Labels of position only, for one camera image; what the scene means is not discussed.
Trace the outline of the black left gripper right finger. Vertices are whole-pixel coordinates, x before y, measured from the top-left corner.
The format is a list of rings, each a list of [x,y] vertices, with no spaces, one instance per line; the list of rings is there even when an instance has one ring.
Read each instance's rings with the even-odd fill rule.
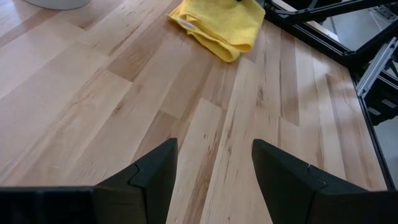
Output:
[[[273,224],[398,224],[398,190],[366,190],[262,139],[252,161]]]

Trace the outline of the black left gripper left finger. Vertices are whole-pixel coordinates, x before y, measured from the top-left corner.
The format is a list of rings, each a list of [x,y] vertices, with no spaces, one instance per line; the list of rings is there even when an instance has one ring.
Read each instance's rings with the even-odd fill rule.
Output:
[[[0,224],[165,224],[177,157],[170,138],[96,185],[0,187]]]

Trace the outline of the yellow microfiber towel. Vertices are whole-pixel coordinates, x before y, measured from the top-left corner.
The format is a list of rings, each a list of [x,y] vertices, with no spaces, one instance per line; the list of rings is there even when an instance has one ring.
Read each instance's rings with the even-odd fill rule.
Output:
[[[230,63],[254,47],[265,15],[255,0],[182,0],[168,18]]]

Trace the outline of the white round plant pot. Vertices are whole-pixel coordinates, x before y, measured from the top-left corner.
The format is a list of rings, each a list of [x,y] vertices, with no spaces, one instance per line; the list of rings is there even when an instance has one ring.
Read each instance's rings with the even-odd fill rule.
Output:
[[[87,5],[91,0],[24,0],[35,6],[54,10],[78,9]]]

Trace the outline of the silver aluminium rail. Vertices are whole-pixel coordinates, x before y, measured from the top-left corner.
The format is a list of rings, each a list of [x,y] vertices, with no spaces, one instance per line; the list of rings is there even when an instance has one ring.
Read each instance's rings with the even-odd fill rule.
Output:
[[[359,83],[356,85],[356,93],[360,98],[364,98],[382,72],[387,61],[398,47],[398,39],[393,37],[389,42],[384,44],[377,52],[370,66],[367,68]]]

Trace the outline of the black aluminium table frame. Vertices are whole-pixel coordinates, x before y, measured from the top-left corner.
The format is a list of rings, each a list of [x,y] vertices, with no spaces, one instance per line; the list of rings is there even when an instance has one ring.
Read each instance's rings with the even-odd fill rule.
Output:
[[[385,5],[398,6],[398,0],[263,0],[261,3],[268,21],[348,69],[354,97],[359,101],[384,181],[388,189],[398,190],[398,181],[392,178],[393,168],[388,165],[387,154],[380,145],[381,137],[374,129],[398,118],[398,72],[392,76],[386,70],[391,62],[398,62],[398,47],[367,95],[360,98],[356,93],[356,85],[380,48],[393,37],[398,39],[398,21],[389,24],[356,50],[323,33],[318,26],[319,21],[328,17]]]

